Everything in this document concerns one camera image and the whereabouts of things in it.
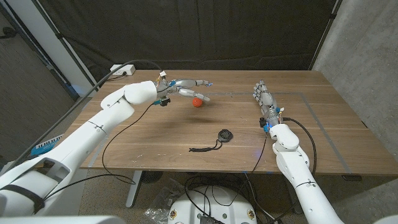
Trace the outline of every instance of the black curtain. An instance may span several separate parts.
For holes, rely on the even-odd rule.
[[[307,70],[335,0],[39,2],[98,81],[133,59],[163,69]]]

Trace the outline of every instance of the wooden table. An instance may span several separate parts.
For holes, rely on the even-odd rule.
[[[167,79],[209,80],[213,86],[193,88],[211,98],[195,108],[192,99],[171,95],[168,106],[152,106],[134,126],[120,134],[107,148],[105,164],[110,169],[200,172],[252,171],[265,133],[259,127],[261,112],[253,99],[253,86],[263,79],[274,94],[282,116],[300,121],[317,145],[318,174],[396,175],[398,163],[337,91],[315,71],[191,71],[171,70]],[[132,77],[105,83],[64,135],[64,139],[101,110],[101,100],[123,85],[155,80],[155,70],[138,70]],[[109,139],[135,121],[148,107],[135,105],[131,118],[115,128]],[[313,159],[308,136],[287,121],[300,145]],[[213,147],[218,132],[230,130],[234,138],[220,150],[189,152],[189,147]],[[279,172],[268,138],[256,169],[258,173]],[[81,168],[102,168],[100,145]]]

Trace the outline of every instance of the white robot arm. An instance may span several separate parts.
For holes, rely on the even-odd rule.
[[[103,138],[132,116],[134,108],[131,104],[153,103],[160,98],[154,104],[165,106],[170,101],[167,95],[173,92],[210,100],[187,89],[196,85],[210,86],[208,81],[167,82],[165,73],[160,75],[162,80],[157,84],[152,81],[134,83],[108,95],[101,102],[103,110],[80,126],[59,146],[3,174],[0,177],[0,217],[45,215],[62,191],[45,201],[43,198],[70,183],[75,171]]]
[[[253,97],[259,102],[266,121],[264,130],[276,140],[272,149],[279,170],[293,185],[305,217],[311,223],[343,223],[310,172],[310,161],[299,146],[299,138],[280,121],[276,100],[261,80]]]

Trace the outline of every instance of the robot finger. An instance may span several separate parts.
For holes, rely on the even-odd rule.
[[[210,98],[208,98],[207,96],[205,96],[205,95],[203,95],[201,93],[196,93],[193,90],[188,90],[188,89],[181,88],[181,89],[178,90],[178,93],[183,95],[183,96],[196,97],[196,98],[199,98],[199,99],[201,99],[203,101],[210,101]]]
[[[205,85],[207,87],[211,86],[212,83],[206,80],[196,80],[197,86]]]

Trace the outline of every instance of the white power strip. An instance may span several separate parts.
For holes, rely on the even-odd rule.
[[[113,65],[111,67],[111,71],[118,68],[120,65]],[[120,68],[118,71],[114,72],[112,75],[123,75],[124,72],[126,72],[126,75],[132,75],[136,71],[136,68],[134,65],[126,65],[123,66],[123,68]]]

